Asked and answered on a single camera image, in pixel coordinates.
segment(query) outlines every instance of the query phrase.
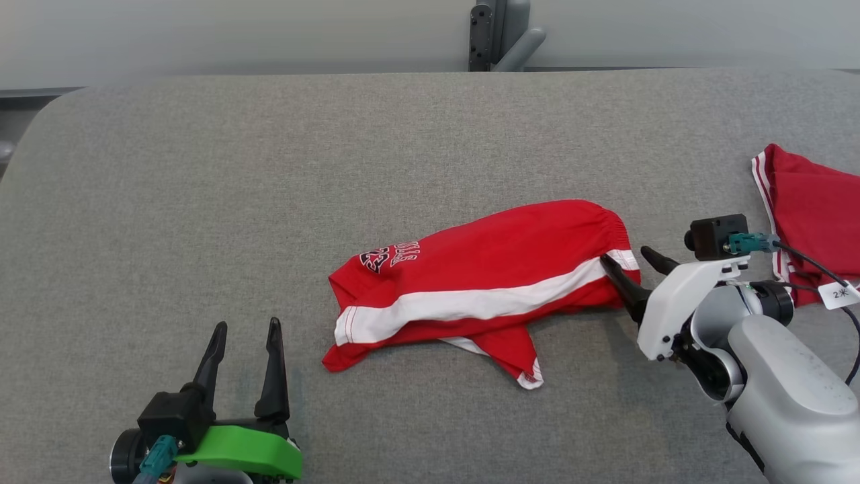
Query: teal connector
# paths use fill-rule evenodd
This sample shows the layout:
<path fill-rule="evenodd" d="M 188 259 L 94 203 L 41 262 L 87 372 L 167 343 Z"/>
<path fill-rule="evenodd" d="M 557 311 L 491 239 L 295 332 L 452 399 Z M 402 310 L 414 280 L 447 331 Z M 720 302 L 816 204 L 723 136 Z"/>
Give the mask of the teal connector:
<path fill-rule="evenodd" d="M 135 483 L 154 482 L 164 474 L 176 459 L 179 447 L 176 439 L 169 435 L 162 435 L 150 449 L 150 453 L 140 463 L 140 474 L 134 479 Z"/>
<path fill-rule="evenodd" d="M 723 249 L 732 254 L 775 252 L 777 248 L 773 243 L 778 240 L 779 237 L 773 233 L 733 233 L 728 236 L 728 242 Z"/>

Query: gray tabletop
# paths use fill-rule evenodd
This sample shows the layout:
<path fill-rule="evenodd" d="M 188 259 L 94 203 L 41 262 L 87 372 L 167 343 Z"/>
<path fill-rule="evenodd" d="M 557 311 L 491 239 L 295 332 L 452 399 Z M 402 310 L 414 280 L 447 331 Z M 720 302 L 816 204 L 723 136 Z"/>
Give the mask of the gray tabletop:
<path fill-rule="evenodd" d="M 721 408 L 648 362 L 625 313 L 531 325 L 546 380 L 531 392 L 442 343 L 330 374 L 327 276 L 561 198 L 688 261 L 691 220 L 742 212 L 767 230 L 750 159 L 768 143 L 858 173 L 859 133 L 860 78 L 834 71 L 165 78 L 63 96 L 0 183 L 3 481 L 107 481 L 117 435 L 192 378 L 220 320 L 215 410 L 251 416 L 278 316 L 308 482 L 761 483 Z M 805 307 L 791 328 L 847 373 L 842 313 Z"/>

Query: metal bracket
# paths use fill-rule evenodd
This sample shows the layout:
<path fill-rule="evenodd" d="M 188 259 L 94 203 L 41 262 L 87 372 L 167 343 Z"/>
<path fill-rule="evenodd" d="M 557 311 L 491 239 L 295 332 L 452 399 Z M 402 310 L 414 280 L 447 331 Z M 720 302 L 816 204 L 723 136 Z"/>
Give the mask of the metal bracket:
<path fill-rule="evenodd" d="M 531 0 L 478 0 L 470 12 L 469 71 L 522 71 L 546 31 L 528 28 Z"/>
<path fill-rule="evenodd" d="M 472 7 L 470 16 L 469 72 L 489 71 L 493 55 L 493 9 L 479 3 Z"/>

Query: gray robot arm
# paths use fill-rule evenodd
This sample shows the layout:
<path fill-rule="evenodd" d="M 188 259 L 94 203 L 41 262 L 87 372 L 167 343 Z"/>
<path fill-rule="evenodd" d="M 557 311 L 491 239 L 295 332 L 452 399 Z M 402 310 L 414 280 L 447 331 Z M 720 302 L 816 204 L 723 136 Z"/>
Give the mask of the gray robot arm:
<path fill-rule="evenodd" d="M 749 252 L 723 250 L 727 234 L 747 232 L 746 218 L 697 220 L 691 229 L 699 245 L 688 248 L 699 262 L 678 264 L 642 248 L 666 275 L 653 291 L 601 258 L 639 324 L 642 353 L 692 371 L 705 394 L 724 404 L 728 432 L 771 484 L 860 483 L 857 398 L 786 328 L 794 312 L 788 293 L 738 282 Z"/>
<path fill-rule="evenodd" d="M 728 344 L 746 369 L 728 429 L 772 484 L 860 482 L 860 407 L 788 328 L 754 314 Z"/>

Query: folded red garment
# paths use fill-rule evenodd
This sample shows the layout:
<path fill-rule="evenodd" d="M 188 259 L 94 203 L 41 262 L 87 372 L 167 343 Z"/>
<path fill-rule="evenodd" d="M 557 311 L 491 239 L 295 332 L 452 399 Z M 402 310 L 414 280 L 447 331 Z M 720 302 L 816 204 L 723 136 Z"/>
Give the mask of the folded red garment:
<path fill-rule="evenodd" d="M 537 388 L 544 379 L 525 323 L 620 307 L 600 265 L 606 253 L 639 281 L 621 219 L 582 200 L 513 208 L 364 252 L 329 278 L 341 314 L 322 364 L 341 371 L 382 346 L 441 339 Z"/>
<path fill-rule="evenodd" d="M 838 276 L 860 277 L 860 217 L 854 206 L 860 177 L 815 164 L 768 145 L 752 159 L 752 176 L 771 220 L 771 231 L 792 248 Z M 786 251 L 773 254 L 778 280 L 818 287 L 832 282 L 812 264 Z M 811 291 L 794 291 L 795 305 L 820 302 Z"/>

